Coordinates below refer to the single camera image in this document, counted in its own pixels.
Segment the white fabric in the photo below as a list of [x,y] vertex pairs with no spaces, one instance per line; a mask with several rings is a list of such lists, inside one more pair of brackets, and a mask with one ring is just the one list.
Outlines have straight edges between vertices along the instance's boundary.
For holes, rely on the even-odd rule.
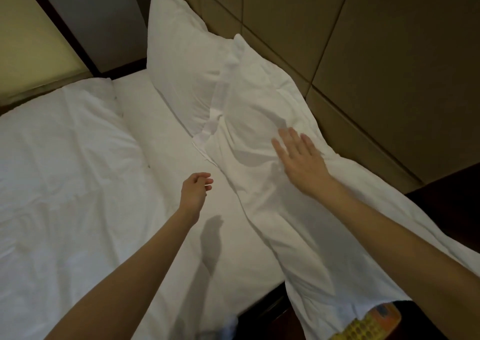
[[475,273],[480,256],[444,235],[408,198],[327,145],[291,78],[240,35],[194,143],[227,176],[251,223],[272,246],[308,339],[327,339],[375,305],[408,297],[322,205],[286,177],[270,139],[293,126],[309,135],[328,171],[359,199]]
[[[43,339],[171,213],[119,114],[111,81],[93,78],[0,117],[1,339]],[[183,244],[135,339],[223,325],[229,309],[197,252]]]
[[240,314],[284,281],[271,249],[248,222],[223,173],[192,145],[147,72],[113,84],[125,122],[158,178],[168,212],[176,209],[185,178],[193,172],[212,173],[213,190],[188,239],[212,273],[210,287],[222,293],[230,314]]
[[152,0],[147,70],[191,135],[208,120],[213,90],[232,40],[207,31],[184,0]]

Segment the padded headboard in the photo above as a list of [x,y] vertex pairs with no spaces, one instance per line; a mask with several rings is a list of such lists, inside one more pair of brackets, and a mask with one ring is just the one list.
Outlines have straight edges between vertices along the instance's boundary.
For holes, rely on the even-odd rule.
[[480,162],[478,0],[186,0],[297,84],[328,143],[407,193]]

